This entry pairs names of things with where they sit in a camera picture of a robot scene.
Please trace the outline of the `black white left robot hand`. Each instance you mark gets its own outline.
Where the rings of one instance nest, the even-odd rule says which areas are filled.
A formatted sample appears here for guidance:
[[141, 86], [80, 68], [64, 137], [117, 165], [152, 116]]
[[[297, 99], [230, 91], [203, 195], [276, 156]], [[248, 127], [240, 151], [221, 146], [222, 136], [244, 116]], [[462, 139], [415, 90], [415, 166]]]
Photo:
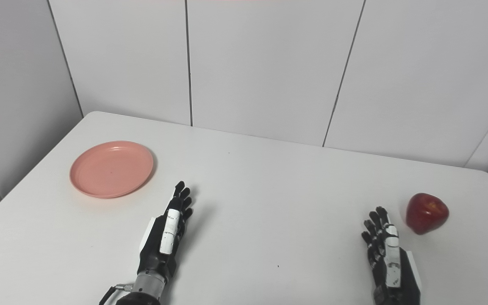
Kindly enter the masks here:
[[176, 253], [193, 213], [191, 204], [190, 188], [184, 181], [178, 182], [164, 213], [154, 219], [147, 232], [139, 254], [137, 274], [157, 273], [166, 281], [175, 275]]

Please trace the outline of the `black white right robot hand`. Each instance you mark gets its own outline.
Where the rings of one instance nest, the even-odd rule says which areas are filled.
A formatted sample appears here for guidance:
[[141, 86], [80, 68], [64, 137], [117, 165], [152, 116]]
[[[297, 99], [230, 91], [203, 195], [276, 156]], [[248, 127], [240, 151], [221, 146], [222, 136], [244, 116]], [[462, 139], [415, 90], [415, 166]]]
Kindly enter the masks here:
[[372, 271], [375, 305], [420, 305], [421, 280], [411, 251], [400, 246], [398, 230], [382, 206], [369, 212], [361, 237]]

